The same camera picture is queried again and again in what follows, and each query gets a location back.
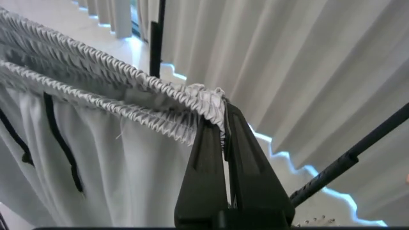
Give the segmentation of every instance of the blue light edge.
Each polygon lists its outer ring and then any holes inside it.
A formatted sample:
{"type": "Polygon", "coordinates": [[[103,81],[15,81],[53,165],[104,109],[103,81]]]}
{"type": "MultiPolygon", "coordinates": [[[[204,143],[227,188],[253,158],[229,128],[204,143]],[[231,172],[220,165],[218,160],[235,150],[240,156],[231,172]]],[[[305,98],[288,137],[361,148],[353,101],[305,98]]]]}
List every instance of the blue light edge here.
{"type": "MultiPolygon", "coordinates": [[[[173,75],[175,77],[177,77],[179,79],[183,79],[183,80],[187,79],[186,76],[175,73],[174,72],[174,65],[172,65],[171,63],[162,63],[162,65],[170,66],[172,68],[172,70],[173,70],[173,75]]],[[[282,152],[273,154],[272,150],[271,150],[271,142],[273,141],[272,137],[269,137],[269,136],[264,135],[264,134],[259,134],[259,133],[255,132],[253,130],[253,128],[251,127],[250,124],[249,124],[249,126],[250,126],[250,129],[253,131],[253,134],[254,134],[255,137],[260,138],[260,139],[270,143],[270,156],[273,156],[273,155],[274,156],[279,156],[279,155],[281,155],[281,156],[286,157],[288,159],[288,161],[289,161],[290,171],[293,174],[296,174],[297,170],[294,168],[293,162],[291,161],[291,158],[289,157],[289,153],[287,151],[282,151],[282,152]]],[[[318,171],[312,165],[305,165],[299,170],[302,170],[302,169],[307,170],[307,172],[309,174],[311,174],[312,176],[314,176],[314,177],[318,175],[318,171]]],[[[364,224],[364,225],[374,225],[374,224],[376,224],[376,225],[379,225],[379,226],[382,226],[382,227],[388,227],[388,225],[383,220],[364,220],[364,219],[358,218],[358,216],[357,216],[358,206],[357,206],[356,202],[352,199],[352,196],[350,194],[343,194],[343,193],[337,192],[337,191],[332,190],[331,188],[327,188],[327,187],[322,188],[322,191],[324,193],[328,194],[328,195],[333,196],[333,197],[345,200],[349,204],[350,208],[353,210],[353,212],[352,212],[353,221],[358,222],[359,224],[364,224]]]]}

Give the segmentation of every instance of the metal rod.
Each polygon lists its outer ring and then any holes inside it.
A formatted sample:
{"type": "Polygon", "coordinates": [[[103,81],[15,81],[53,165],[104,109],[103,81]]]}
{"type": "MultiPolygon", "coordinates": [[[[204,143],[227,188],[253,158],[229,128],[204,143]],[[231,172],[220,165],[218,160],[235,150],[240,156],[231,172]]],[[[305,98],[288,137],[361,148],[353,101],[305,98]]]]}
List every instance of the metal rod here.
{"type": "Polygon", "coordinates": [[[294,207],[302,204],[305,200],[317,193],[331,181],[345,173],[349,168],[358,163],[358,156],[371,147],[374,143],[385,137],[393,129],[405,122],[409,118],[409,103],[395,112],[391,117],[376,127],[372,132],[366,135],[356,145],[342,154],[335,162],[330,164],[322,172],[314,177],[309,183],[301,189],[295,191],[289,198],[294,207]]]}

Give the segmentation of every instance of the black drawstring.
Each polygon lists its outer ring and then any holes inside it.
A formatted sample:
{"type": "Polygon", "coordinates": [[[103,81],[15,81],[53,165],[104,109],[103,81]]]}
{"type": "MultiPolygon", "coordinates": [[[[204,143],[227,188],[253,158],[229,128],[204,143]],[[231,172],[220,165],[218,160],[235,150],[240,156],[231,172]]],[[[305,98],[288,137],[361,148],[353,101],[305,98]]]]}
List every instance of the black drawstring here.
{"type": "Polygon", "coordinates": [[[61,149],[63,149],[65,156],[67,157],[71,165],[71,174],[72,174],[72,178],[74,180],[75,186],[77,187],[77,190],[79,192],[82,192],[83,188],[82,188],[81,179],[78,173],[77,162],[75,161],[74,155],[72,154],[70,147],[68,147],[68,145],[63,139],[63,136],[61,136],[61,134],[59,133],[56,117],[54,115],[54,104],[52,103],[52,97],[51,95],[47,93],[44,93],[43,97],[44,97],[44,104],[45,104],[45,112],[47,113],[47,119],[49,121],[51,132],[54,138],[57,140],[58,144],[61,146],[61,149]]]}
{"type": "Polygon", "coordinates": [[[24,143],[24,141],[20,138],[20,136],[17,134],[17,132],[14,130],[12,124],[7,119],[6,115],[4,114],[4,112],[1,109],[0,109],[0,120],[1,120],[1,122],[3,122],[4,127],[6,127],[8,133],[11,135],[11,137],[14,139],[14,141],[23,149],[24,154],[23,154],[23,157],[21,158],[21,161],[34,166],[34,162],[33,162],[33,159],[31,158],[31,154],[30,154],[30,149],[28,148],[27,144],[24,143]]]}

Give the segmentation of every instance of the gray fabric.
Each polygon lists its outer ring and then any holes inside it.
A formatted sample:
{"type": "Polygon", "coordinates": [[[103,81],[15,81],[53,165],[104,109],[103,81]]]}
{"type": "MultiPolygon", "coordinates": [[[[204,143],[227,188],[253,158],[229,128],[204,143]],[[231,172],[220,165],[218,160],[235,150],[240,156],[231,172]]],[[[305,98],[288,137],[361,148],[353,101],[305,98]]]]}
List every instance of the gray fabric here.
{"type": "Polygon", "coordinates": [[[0,83],[54,95],[140,122],[192,144],[199,116],[220,128],[224,92],[165,82],[99,50],[0,8],[0,83]]]}

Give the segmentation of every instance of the white floor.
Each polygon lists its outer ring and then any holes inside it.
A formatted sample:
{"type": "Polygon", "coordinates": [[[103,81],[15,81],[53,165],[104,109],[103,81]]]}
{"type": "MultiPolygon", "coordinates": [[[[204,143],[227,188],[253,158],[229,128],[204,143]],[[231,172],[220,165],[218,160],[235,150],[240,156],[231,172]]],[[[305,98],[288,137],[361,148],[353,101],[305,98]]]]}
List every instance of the white floor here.
{"type": "MultiPolygon", "coordinates": [[[[70,0],[0,0],[0,6],[111,54],[145,72],[149,71],[147,44],[134,37],[115,39],[108,27],[99,26],[97,19],[90,18],[86,11],[81,11],[70,0]]],[[[176,76],[170,65],[162,65],[162,79],[184,83],[183,79],[176,76]]],[[[312,167],[295,171],[286,153],[270,156],[271,140],[262,135],[256,136],[261,147],[270,157],[270,163],[288,194],[300,188],[316,174],[312,167]]],[[[314,217],[319,220],[322,215],[325,215],[326,220],[336,219],[336,222],[342,226],[383,225],[382,222],[358,219],[355,214],[356,209],[356,204],[349,195],[325,189],[297,208],[294,223],[304,223],[305,220],[312,220],[314,217]]],[[[23,230],[13,226],[10,226],[10,229],[23,230]]]]}

